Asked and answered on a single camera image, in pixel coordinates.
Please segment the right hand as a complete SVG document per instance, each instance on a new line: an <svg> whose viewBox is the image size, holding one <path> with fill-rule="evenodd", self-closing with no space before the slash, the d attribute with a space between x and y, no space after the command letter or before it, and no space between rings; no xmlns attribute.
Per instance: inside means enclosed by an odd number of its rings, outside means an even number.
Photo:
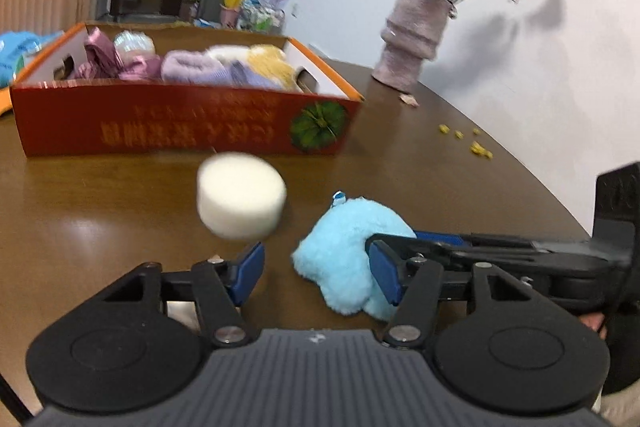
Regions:
<svg viewBox="0 0 640 427"><path fill-rule="evenodd" d="M608 335L608 330L605 325L605 316L603 313L589 313L579 317L579 321L582 322L588 329L596 332L601 339L605 339Z"/></svg>

